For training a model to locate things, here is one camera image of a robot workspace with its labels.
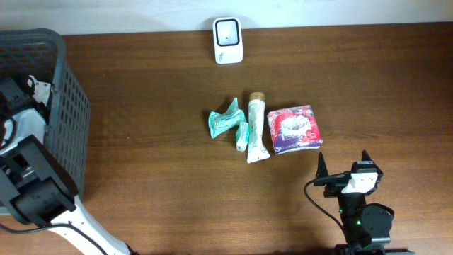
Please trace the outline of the purple red tissue pack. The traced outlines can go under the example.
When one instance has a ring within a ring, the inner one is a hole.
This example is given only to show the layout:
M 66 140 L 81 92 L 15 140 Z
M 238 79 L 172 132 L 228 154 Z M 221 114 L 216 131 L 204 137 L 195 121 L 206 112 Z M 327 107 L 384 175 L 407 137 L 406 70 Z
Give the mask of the purple red tissue pack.
M 270 111 L 267 117 L 276 154 L 318 149 L 323 143 L 310 105 Z

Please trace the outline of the white tube with gold cap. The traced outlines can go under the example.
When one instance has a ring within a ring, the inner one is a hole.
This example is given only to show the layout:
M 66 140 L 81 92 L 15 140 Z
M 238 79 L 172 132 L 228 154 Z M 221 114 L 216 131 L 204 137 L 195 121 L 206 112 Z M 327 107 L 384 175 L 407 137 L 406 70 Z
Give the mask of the white tube with gold cap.
M 270 154 L 263 144 L 263 128 L 265 122 L 265 95 L 253 92 L 249 96 L 248 123 L 249 140 L 247 162 L 249 164 L 268 159 Z

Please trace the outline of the teal toilet tissue pack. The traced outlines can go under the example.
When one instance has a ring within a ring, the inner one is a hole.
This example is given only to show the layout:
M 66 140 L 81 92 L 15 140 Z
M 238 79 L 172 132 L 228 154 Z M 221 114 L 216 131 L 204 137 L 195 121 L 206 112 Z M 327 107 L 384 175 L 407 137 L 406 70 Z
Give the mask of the teal toilet tissue pack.
M 214 111 L 210 113 L 208 118 L 210 136 L 214 139 L 241 122 L 246 122 L 246 116 L 244 111 L 239 108 L 238 98 L 234 98 L 225 113 L 220 114 Z

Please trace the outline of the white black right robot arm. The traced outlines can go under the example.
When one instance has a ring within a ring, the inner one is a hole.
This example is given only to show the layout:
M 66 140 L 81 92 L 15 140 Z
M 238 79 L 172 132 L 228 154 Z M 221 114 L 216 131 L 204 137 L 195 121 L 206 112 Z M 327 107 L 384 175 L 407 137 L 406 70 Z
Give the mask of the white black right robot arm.
M 329 174 L 322 153 L 318 157 L 315 178 L 308 185 L 323 186 L 323 196 L 337 198 L 340 219 L 337 220 L 316 202 L 312 204 L 340 227 L 345 244 L 337 244 L 335 254 L 412 254 L 407 249 L 386 249 L 391 242 L 390 231 L 395 212 L 382 204 L 366 202 L 377 190 L 382 170 L 366 151 L 352 164 L 351 170 Z

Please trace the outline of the small teal tissue packet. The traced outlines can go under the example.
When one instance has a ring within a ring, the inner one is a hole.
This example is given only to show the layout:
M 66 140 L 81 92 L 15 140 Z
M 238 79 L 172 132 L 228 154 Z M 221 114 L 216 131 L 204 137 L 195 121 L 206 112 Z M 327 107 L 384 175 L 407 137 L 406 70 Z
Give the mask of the small teal tissue packet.
M 249 124 L 247 122 L 240 122 L 238 130 L 236 131 L 236 150 L 244 152 L 248 146 L 249 139 Z

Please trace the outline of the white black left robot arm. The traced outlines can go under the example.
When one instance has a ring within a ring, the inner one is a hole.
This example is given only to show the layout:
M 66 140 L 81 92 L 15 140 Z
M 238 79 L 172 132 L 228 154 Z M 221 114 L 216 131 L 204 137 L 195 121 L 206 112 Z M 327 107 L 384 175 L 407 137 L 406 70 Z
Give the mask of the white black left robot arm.
M 1 204 L 23 225 L 50 231 L 82 254 L 133 254 L 83 206 L 76 184 L 43 144 L 49 93 L 27 74 L 1 79 Z

